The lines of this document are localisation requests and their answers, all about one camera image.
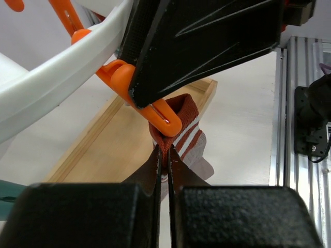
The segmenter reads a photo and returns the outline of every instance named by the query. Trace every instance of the wooden frame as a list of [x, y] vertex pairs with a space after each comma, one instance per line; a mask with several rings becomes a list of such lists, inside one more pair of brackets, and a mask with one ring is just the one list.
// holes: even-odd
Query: wooden frame
[[[217, 82], [201, 79], [170, 94], [189, 93], [203, 115]], [[114, 96], [98, 112], [47, 175], [46, 182], [121, 182], [136, 171], [152, 151], [148, 123]]]

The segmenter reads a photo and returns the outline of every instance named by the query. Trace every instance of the striped sock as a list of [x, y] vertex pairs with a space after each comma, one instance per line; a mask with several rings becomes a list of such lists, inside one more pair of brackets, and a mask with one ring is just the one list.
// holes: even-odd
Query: striped sock
[[[199, 129], [199, 111], [189, 94], [183, 94], [167, 100], [182, 121], [182, 130], [175, 137], [162, 135], [153, 125], [149, 124], [149, 131], [153, 144], [158, 144], [162, 150], [162, 165], [167, 167], [167, 153], [171, 145], [175, 146], [180, 159], [203, 180], [214, 174], [213, 167], [202, 157], [206, 146], [206, 135]], [[161, 199], [168, 193], [168, 174], [164, 170], [162, 175]]]

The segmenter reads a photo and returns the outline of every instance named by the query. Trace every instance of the orange plastic piece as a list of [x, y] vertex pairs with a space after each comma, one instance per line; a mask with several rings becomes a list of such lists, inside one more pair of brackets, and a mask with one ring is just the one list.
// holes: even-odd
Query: orange plastic piece
[[[86, 29], [77, 31], [72, 36], [72, 43], [77, 42], [90, 32], [90, 30]], [[160, 99], [141, 110], [134, 105], [129, 96], [129, 85], [135, 69], [133, 65], [116, 59], [108, 65], [102, 66], [96, 74], [163, 135], [168, 137], [176, 136], [182, 129], [182, 122], [166, 101]]]
[[70, 0], [49, 0], [49, 2], [70, 36], [84, 28]]
[[23, 0], [5, 0], [5, 3], [15, 12], [22, 12], [24, 10]]

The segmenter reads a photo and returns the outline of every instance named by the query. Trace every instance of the black bracket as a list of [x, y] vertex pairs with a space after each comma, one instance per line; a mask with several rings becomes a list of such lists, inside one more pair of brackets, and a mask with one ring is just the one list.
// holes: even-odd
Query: black bracket
[[321, 157], [327, 147], [327, 129], [326, 125], [319, 129], [311, 131], [310, 128], [302, 125], [299, 122], [300, 111], [308, 103], [305, 96], [307, 87], [297, 87], [295, 89], [295, 132], [294, 132], [294, 151], [304, 155], [313, 157]]

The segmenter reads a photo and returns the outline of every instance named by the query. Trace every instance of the white stripe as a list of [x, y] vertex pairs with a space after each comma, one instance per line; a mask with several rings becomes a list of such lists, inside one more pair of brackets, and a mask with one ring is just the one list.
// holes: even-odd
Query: white stripe
[[183, 146], [181, 147], [180, 151], [178, 152], [178, 155], [181, 157], [184, 152], [186, 151], [186, 149], [188, 148], [188, 146], [191, 144], [194, 136], [197, 134], [199, 130], [199, 126], [196, 126], [192, 132], [190, 133], [190, 135], [187, 137], [187, 140], [185, 140]]
[[185, 133], [192, 128], [195, 124], [197, 124], [199, 122], [199, 116], [197, 116], [185, 129], [184, 131], [177, 137], [177, 139], [174, 141], [174, 146], [176, 146], [178, 144], [178, 142], [183, 138], [183, 136], [185, 135]]

